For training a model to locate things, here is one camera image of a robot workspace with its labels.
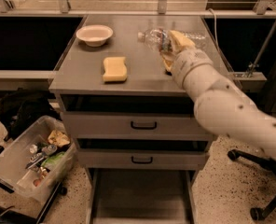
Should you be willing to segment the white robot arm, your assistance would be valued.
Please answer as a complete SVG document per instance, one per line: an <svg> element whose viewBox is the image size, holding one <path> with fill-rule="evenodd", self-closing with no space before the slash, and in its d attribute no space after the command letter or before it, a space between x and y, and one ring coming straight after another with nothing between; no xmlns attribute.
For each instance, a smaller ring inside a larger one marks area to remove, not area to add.
<svg viewBox="0 0 276 224"><path fill-rule="evenodd" d="M200 126L260 147L276 160L276 118L260 111L189 38L174 30L167 36L171 48L161 56L170 66L174 82L194 102L194 116Z"/></svg>

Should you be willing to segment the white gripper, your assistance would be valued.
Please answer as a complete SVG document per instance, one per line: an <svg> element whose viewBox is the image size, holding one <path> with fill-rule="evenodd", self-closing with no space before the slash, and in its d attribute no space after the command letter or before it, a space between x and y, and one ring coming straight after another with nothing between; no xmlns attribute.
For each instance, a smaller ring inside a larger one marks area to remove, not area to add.
<svg viewBox="0 0 276 224"><path fill-rule="evenodd" d="M171 30L169 37L172 52L179 54L175 57L171 53L162 53L161 57L165 70L171 72L175 83L179 88L183 88L186 76L193 68L201 65L212 65L213 62L203 50L195 49L195 43L183 33Z"/></svg>

